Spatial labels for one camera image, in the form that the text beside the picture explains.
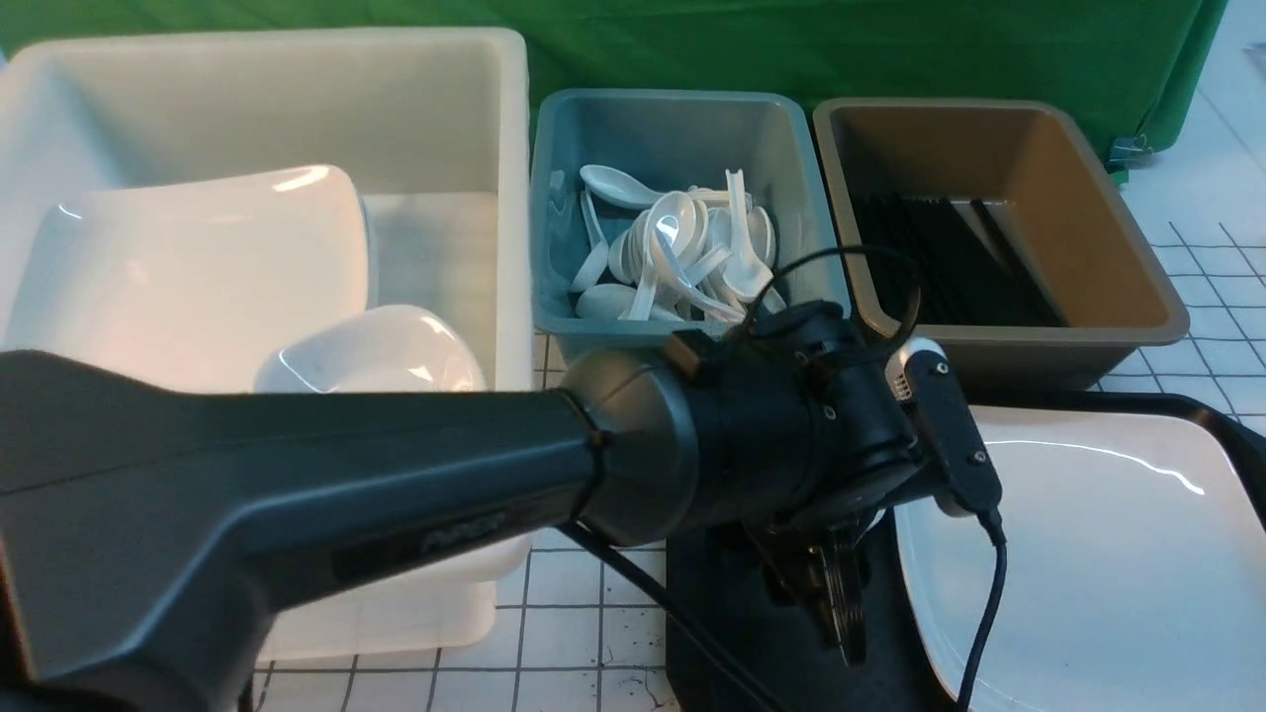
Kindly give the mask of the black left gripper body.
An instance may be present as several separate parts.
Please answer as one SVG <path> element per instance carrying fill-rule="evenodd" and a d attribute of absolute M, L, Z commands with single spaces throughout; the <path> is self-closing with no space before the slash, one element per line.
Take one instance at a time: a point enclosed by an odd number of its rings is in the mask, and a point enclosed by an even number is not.
<path fill-rule="evenodd" d="M 768 494 L 729 494 L 720 497 L 717 516 L 738 523 L 771 587 L 800 606 L 819 633 L 827 633 L 819 547 L 847 545 L 860 556 L 860 540 L 882 514 L 881 504 L 881 497 L 862 494 L 813 494 L 796 503 Z"/>

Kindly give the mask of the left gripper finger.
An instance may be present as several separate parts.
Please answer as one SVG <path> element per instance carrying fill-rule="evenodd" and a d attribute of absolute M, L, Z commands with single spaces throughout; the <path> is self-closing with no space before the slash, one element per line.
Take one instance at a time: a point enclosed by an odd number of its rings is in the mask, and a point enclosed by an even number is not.
<path fill-rule="evenodd" d="M 846 666 L 863 666 L 867 658 L 863 617 L 863 564 L 855 549 L 841 544 L 819 547 L 819 568 L 825 595 L 825 637 L 841 650 Z"/>

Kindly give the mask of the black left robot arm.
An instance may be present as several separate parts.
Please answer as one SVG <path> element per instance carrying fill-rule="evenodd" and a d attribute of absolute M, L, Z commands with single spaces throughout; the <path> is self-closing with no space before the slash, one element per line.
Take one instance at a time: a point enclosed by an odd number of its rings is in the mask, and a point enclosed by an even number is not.
<path fill-rule="evenodd" d="M 536 530 L 867 522 L 925 483 L 815 302 L 595 350 L 549 391 L 190 394 L 3 355 L 3 708 L 222 711 L 284 611 Z"/>

